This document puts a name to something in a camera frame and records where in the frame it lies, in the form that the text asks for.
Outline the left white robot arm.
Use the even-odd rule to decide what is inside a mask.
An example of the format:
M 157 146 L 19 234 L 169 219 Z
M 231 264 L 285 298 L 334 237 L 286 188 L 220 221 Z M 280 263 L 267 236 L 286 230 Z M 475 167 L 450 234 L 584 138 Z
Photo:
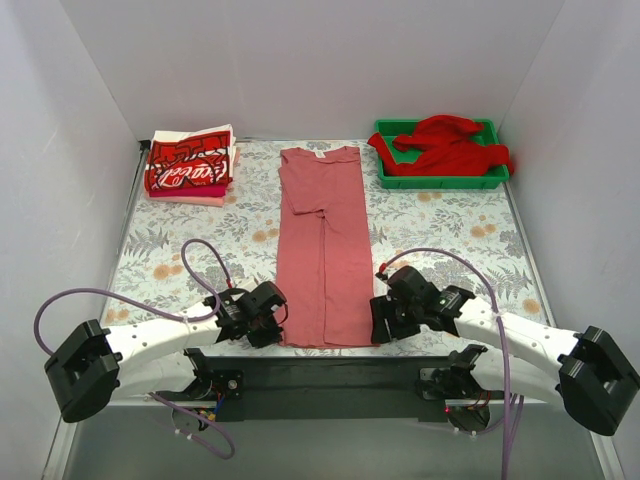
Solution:
M 81 323 L 53 352 L 44 370 L 67 423 L 86 420 L 111 401 L 155 393 L 167 400 L 214 402 L 235 396 L 242 375 L 209 367 L 203 348 L 245 338 L 254 348 L 276 344 L 287 311 L 285 295 L 267 281 L 230 288 L 178 313 L 103 328 Z

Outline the folded red printed shirt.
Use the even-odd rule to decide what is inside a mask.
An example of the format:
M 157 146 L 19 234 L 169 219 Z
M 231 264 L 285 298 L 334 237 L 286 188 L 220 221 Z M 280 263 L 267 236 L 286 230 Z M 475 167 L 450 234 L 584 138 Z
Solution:
M 151 141 L 144 186 L 152 190 L 228 185 L 234 178 L 231 134 L 197 135 L 178 142 Z

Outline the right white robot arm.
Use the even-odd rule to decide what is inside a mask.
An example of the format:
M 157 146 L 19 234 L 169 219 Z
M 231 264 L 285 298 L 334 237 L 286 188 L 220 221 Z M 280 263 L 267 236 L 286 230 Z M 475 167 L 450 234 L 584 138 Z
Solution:
M 471 399 L 503 391 L 563 408 L 587 430 L 611 436 L 639 392 L 639 374 L 611 335 L 541 325 L 457 286 L 438 289 L 411 266 L 376 274 L 387 287 L 371 299 L 371 340 L 387 344 L 422 327 L 467 340 L 444 366 L 421 375 L 430 397 Z

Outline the pink t shirt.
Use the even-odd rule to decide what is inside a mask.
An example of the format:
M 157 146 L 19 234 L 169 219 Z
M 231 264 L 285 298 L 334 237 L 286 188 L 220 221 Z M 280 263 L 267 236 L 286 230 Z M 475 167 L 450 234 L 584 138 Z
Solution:
M 284 344 L 371 343 L 373 265 L 357 147 L 284 149 L 276 284 L 287 299 Z

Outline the red t shirt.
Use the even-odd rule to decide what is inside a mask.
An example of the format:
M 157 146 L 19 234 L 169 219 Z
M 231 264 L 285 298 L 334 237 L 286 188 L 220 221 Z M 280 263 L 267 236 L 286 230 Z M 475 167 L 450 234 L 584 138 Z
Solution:
M 482 123 L 468 118 L 437 115 L 417 122 L 411 133 L 401 133 L 391 143 L 377 132 L 368 144 L 391 176 L 483 176 L 501 166 L 513 173 L 506 146 L 474 141 L 484 130 Z

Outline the green plastic bin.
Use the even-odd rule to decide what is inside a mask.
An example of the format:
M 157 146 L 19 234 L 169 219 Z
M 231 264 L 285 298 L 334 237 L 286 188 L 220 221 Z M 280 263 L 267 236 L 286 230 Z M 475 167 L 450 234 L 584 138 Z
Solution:
M 419 121 L 421 120 L 379 119 L 375 122 L 375 133 L 381 132 L 384 140 L 391 143 L 397 135 L 411 133 Z M 482 133 L 474 137 L 475 142 L 483 146 L 501 144 L 491 121 L 486 119 L 474 121 L 482 123 L 485 127 Z M 513 173 L 509 173 L 506 167 L 501 166 L 491 169 L 483 176 L 391 176 L 385 172 L 382 160 L 378 156 L 378 177 L 381 186 L 386 189 L 494 189 L 508 180 Z

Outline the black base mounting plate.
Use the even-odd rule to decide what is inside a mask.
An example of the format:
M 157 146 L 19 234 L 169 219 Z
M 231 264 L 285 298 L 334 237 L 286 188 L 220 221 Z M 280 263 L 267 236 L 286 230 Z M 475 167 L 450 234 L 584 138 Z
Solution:
M 187 353 L 189 383 L 163 398 L 191 407 L 222 402 L 223 422 L 407 418 L 481 431 L 491 419 L 483 393 L 462 384 L 442 356 L 214 357 Z

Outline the folded magenta shirt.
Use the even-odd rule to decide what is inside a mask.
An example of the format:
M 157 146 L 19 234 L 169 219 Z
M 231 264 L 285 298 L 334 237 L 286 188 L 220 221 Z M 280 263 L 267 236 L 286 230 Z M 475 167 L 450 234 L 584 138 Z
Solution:
M 168 197 L 213 197 L 219 198 L 226 194 L 226 184 L 212 184 L 198 187 L 182 187 L 175 189 L 152 190 L 148 193 L 151 198 Z

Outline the folded white shirt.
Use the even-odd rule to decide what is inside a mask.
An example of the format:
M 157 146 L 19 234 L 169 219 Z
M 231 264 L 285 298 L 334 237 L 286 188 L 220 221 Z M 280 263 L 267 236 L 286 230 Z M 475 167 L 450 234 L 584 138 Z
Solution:
M 218 132 L 228 132 L 231 134 L 230 140 L 230 148 L 231 154 L 230 158 L 233 162 L 236 161 L 238 147 L 236 146 L 237 137 L 234 134 L 233 126 L 231 124 L 224 124 L 221 126 L 216 126 L 208 129 L 202 129 L 194 132 L 184 132 L 184 131 L 168 131 L 168 130 L 157 130 L 154 133 L 152 141 L 159 142 L 178 142 L 181 140 L 185 140 L 190 137 L 195 137 L 197 135 L 204 135 L 209 133 L 218 133 Z

